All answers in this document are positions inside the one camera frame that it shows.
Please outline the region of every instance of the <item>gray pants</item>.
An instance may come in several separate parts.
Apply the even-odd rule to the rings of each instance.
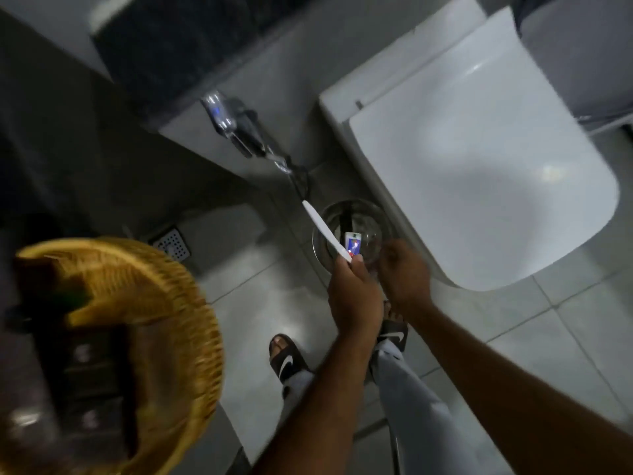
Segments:
[[[407,475],[481,473],[471,447],[455,428],[448,407],[409,368],[389,340],[376,345],[371,361],[374,381],[389,426],[403,452]],[[286,380],[281,421],[297,405],[314,375],[299,372]]]

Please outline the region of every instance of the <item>hand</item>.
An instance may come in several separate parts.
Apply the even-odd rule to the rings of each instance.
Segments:
[[[328,303],[341,335],[362,334],[375,339],[383,318],[380,287],[365,267],[362,255],[349,265],[343,257],[334,260]]]
[[[378,279],[394,309],[400,313],[414,301],[433,304],[429,268],[404,240],[390,240],[382,246]]]

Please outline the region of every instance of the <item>white toilet lid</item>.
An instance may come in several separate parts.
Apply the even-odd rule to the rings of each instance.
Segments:
[[[617,205],[613,173],[521,45],[509,8],[349,122],[438,265],[467,289],[547,267]]]

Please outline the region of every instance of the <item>white nike logo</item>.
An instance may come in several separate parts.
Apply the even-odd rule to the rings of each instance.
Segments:
[[[382,335],[378,335],[378,338],[386,338],[386,337],[398,337],[400,341],[405,337],[405,334],[402,332],[393,332],[393,333],[384,333]]]
[[[286,359],[284,360],[284,362],[281,364],[281,368],[279,369],[280,375],[284,373],[284,368],[286,367],[287,364],[292,365],[292,355],[288,355]]]

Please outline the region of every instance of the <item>square drain cover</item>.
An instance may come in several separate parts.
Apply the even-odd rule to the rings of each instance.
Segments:
[[[149,244],[164,251],[176,262],[182,262],[191,256],[189,247],[176,227],[172,227],[164,234],[154,238]]]

